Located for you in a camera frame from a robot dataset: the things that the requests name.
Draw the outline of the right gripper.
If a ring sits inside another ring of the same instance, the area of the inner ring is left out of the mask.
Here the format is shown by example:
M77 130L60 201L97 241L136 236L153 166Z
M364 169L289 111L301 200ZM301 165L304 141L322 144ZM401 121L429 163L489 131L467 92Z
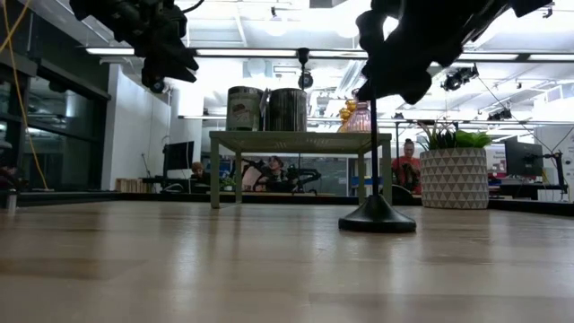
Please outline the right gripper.
M407 104L416 104L432 78L426 69L402 72L401 58L419 68L432 62L449 66L506 11L507 0L385 0L385 15L398 25L385 39L385 53L369 54L361 98L401 94Z

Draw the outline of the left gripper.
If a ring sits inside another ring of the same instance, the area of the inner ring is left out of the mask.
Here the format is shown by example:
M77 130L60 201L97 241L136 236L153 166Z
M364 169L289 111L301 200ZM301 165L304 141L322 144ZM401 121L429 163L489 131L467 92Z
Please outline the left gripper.
M188 70L199 68L197 52L180 40L184 15L164 0L106 0L102 22L118 42L129 44L137 57L147 57L142 69L142 84L147 88L166 88L165 78L194 83ZM152 54L163 55L157 60Z

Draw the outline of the pink glass candle holder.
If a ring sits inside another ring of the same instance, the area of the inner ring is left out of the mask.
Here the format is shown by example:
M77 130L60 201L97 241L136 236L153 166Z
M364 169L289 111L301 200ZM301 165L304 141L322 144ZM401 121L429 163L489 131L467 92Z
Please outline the pink glass candle holder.
M358 89L352 90L351 100L357 101L357 109L349 118L345 133L369 133L371 131L370 103L358 100Z

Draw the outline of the candle tin white green label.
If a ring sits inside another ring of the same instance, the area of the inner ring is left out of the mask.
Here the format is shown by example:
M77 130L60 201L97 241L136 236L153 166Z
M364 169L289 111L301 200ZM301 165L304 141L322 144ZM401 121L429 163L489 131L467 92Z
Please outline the candle tin white green label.
M248 86L228 90L226 130L258 131L261 123L260 104L264 92Z

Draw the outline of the candle tin brown label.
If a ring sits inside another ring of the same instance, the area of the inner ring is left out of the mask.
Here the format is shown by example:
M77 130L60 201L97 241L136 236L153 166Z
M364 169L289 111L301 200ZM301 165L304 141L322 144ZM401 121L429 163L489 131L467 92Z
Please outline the candle tin brown label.
M303 90L272 90L265 109L265 131L306 132L307 115L307 93Z

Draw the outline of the black ceiling spotlight cluster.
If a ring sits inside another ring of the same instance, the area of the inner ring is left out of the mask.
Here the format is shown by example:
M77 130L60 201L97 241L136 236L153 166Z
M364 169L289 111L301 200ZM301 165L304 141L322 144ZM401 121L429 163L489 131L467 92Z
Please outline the black ceiling spotlight cluster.
M440 87L446 92L453 92L478 76L479 72L476 65L472 67L458 67L446 74L446 78L440 84Z

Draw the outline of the long ceiling strip light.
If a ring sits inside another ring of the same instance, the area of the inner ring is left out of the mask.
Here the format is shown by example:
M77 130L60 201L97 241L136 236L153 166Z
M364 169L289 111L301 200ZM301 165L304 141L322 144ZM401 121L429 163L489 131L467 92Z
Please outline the long ceiling strip light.
M90 55L101 57L133 57L132 48L97 48L87 47ZM280 48L199 48L196 51L199 57L205 58L296 58L296 49ZM317 59L350 59L366 60L366 52L358 49L311 49L310 58ZM466 62L498 62L513 61L519 63L574 63L574 53L518 53L518 52L463 52L458 58Z

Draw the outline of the person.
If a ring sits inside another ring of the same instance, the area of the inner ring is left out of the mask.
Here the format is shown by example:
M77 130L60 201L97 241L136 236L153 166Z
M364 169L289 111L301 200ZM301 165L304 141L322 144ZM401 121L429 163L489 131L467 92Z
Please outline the person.
M287 180L286 172L283 170L282 160L273 155L268 159L267 164L261 168L261 177L257 180L259 191L278 191L282 183Z
M404 142L404 154L392 162L392 171L396 184L415 195L422 192L421 161L414 157L414 142L407 138Z
M200 161L195 161L191 165L192 175L190 179L196 184L209 185L210 174L204 169Z

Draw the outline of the black computer monitor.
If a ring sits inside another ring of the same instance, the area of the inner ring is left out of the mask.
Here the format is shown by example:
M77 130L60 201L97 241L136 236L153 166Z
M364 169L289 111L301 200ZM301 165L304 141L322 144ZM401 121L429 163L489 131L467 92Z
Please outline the black computer monitor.
M168 177L170 170L190 170L192 166L194 142L165 144L163 146L163 170L162 175Z
M543 147L540 144L507 140L504 146L508 175L523 177L543 175Z

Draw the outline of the round white ceiling lamp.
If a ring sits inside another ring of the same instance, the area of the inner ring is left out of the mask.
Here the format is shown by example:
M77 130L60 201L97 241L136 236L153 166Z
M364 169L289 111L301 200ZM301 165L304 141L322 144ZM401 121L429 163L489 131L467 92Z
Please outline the round white ceiling lamp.
M288 30L288 21L284 16L273 15L265 21L265 32L273 37L281 37Z

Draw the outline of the mint perforated metal shelf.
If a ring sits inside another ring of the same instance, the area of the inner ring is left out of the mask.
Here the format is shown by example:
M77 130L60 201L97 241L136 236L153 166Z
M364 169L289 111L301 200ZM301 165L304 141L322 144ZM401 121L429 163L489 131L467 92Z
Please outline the mint perforated metal shelf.
M365 200L364 157L371 154L371 177L383 179L372 185L374 194L382 192L384 198L392 201L391 135L369 133L316 133L278 131L212 131L210 137L211 158L211 208L221 207L219 189L220 148L223 146L235 153L235 164L241 165L244 153L302 153L302 154L355 154L359 160L359 202Z

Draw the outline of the wooden crate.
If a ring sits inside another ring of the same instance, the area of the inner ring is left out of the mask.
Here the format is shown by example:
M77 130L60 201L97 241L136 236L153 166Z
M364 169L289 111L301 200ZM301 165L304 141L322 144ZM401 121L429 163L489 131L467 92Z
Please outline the wooden crate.
M142 193L146 192L145 184L141 179L121 179L117 178L115 190L120 193Z

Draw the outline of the black office desk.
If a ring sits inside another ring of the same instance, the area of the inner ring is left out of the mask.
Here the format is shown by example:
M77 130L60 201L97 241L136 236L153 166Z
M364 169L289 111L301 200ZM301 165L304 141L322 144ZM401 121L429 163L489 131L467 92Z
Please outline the black office desk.
M506 196L512 199L528 199L547 202L569 201L568 190L559 185L543 183L499 184L489 186L491 196Z

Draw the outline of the black aluminium table frame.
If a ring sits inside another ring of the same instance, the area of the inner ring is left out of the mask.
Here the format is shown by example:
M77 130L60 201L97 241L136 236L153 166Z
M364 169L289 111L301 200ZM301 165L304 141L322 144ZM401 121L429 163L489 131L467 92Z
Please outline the black aluminium table frame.
M209 203L208 194L144 194L119 192L32 192L19 193L17 206L63 205L108 201L147 201L147 202L188 202ZM273 195L245 194L241 201L248 204L265 205L343 205L357 206L361 201L357 197L346 196L314 196L314 195ZM420 206L418 197L409 200L388 202L397 211L400 206ZM574 203L540 202L513 199L494 199L488 202L492 210L511 212L548 214L574 218Z

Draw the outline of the small white post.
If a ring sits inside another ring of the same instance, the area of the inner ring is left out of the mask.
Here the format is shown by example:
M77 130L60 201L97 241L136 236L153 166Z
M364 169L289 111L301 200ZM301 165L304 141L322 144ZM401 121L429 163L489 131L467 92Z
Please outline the small white post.
M19 192L15 189L0 191L0 209L14 213L17 209Z

